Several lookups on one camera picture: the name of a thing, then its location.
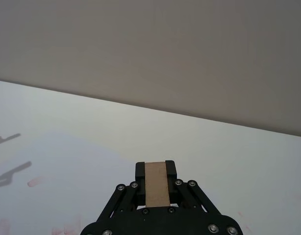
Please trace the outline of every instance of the white table surface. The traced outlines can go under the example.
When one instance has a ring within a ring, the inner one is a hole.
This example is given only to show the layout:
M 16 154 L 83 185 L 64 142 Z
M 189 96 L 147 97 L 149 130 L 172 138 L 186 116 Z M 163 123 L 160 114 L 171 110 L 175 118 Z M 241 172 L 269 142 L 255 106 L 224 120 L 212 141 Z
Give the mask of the white table surface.
M 43 187 L 55 190 L 51 181 L 31 188 L 20 179 L 37 167 L 47 174 L 52 163 L 60 165 L 63 160 L 70 167 L 60 168 L 63 175 L 78 167 L 69 160 L 101 167 L 99 174 L 85 168 L 79 172 L 80 179 L 96 180 L 99 187 L 81 183 L 73 189 L 73 200 L 80 204 L 74 206 L 75 216 L 83 218 L 81 227 L 94 220 L 108 200 L 110 195 L 102 193 L 102 188 L 112 192 L 117 183 L 134 180 L 135 162 L 174 160 L 178 177 L 196 180 L 222 214 L 237 220 L 245 235 L 301 234 L 300 137 L 0 82 L 0 136 L 13 135 L 0 143 L 0 175 L 21 161 L 31 161 L 32 166 L 14 173 L 13 181 L 0 187 L 0 224 L 10 227 L 10 235 L 18 234 L 16 228 L 23 220 L 7 218 L 12 217 L 12 208 L 21 207 L 15 203 L 27 203 L 24 196 L 39 195 Z M 41 156 L 46 153 L 52 163 L 43 162 Z M 108 175 L 119 165 L 125 169 Z M 90 208 L 90 199 L 83 198 L 81 190 L 97 194 L 99 210 L 84 209 Z M 62 189 L 56 198 L 65 193 Z M 6 198 L 13 207 L 3 207 Z M 68 207 L 69 202 L 56 210 L 70 213 Z M 25 216 L 39 221 L 51 209 L 34 213 Z M 45 223 L 49 224 L 40 230 L 34 224 L 20 230 L 51 234 L 55 222 Z

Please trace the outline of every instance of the bolt head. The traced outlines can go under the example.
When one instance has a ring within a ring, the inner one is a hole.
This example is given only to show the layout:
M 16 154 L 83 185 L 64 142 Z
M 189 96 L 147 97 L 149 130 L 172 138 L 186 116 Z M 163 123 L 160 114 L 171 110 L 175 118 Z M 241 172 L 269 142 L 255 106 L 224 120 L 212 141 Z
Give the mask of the bolt head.
M 132 184 L 131 184 L 131 187 L 132 188 L 136 188 L 138 186 L 138 183 L 137 182 L 133 182 Z
M 117 189 L 121 191 L 121 190 L 125 189 L 125 187 L 124 187 L 123 185 L 119 185 L 119 186 L 117 187 Z
M 182 183 L 183 183 L 182 180 L 176 180 L 176 181 L 175 181 L 175 184 L 176 184 L 176 185 L 182 185 Z
M 237 235 L 237 234 L 238 234 L 237 229 L 234 228 L 234 227 L 228 227 L 228 228 L 227 228 L 227 231 L 228 231 L 228 233 L 229 233 L 230 235 Z
M 170 208 L 168 209 L 168 212 L 169 212 L 169 213 L 174 213 L 174 212 L 175 212 L 175 209 L 174 209 L 173 207 L 170 207 Z
M 196 183 L 192 180 L 192 181 L 189 182 L 189 185 L 193 187 L 193 186 L 196 185 Z
M 148 214 L 149 212 L 150 212 L 149 209 L 143 209 L 143 210 L 142 210 L 142 213 L 143 213 L 143 214 Z
M 112 232 L 111 232 L 111 230 L 107 229 L 107 230 L 103 231 L 101 235 L 112 235 Z
M 208 225 L 208 230 L 213 234 L 215 234 L 219 231 L 218 227 L 214 224 Z

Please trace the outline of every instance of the red stain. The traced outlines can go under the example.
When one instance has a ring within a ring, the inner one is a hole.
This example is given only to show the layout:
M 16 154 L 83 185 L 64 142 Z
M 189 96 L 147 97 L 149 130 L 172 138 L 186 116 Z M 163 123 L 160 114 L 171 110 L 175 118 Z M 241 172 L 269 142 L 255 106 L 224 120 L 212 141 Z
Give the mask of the red stain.
M 64 226 L 65 235 L 78 235 L 81 233 L 81 216 L 77 215 L 73 222 Z
M 250 228 L 249 228 L 248 226 L 245 226 L 245 228 L 246 228 L 251 234 L 253 234 L 252 231 L 250 230 Z
M 36 185 L 39 185 L 39 184 L 43 183 L 44 181 L 45 181 L 45 178 L 43 176 L 38 176 L 38 177 L 32 179 L 31 181 L 29 181 L 27 183 L 27 185 L 29 187 L 35 187 Z
M 52 228 L 51 235 L 59 235 L 63 232 L 63 229 Z
M 10 235 L 10 221 L 8 219 L 0 220 L 0 235 Z

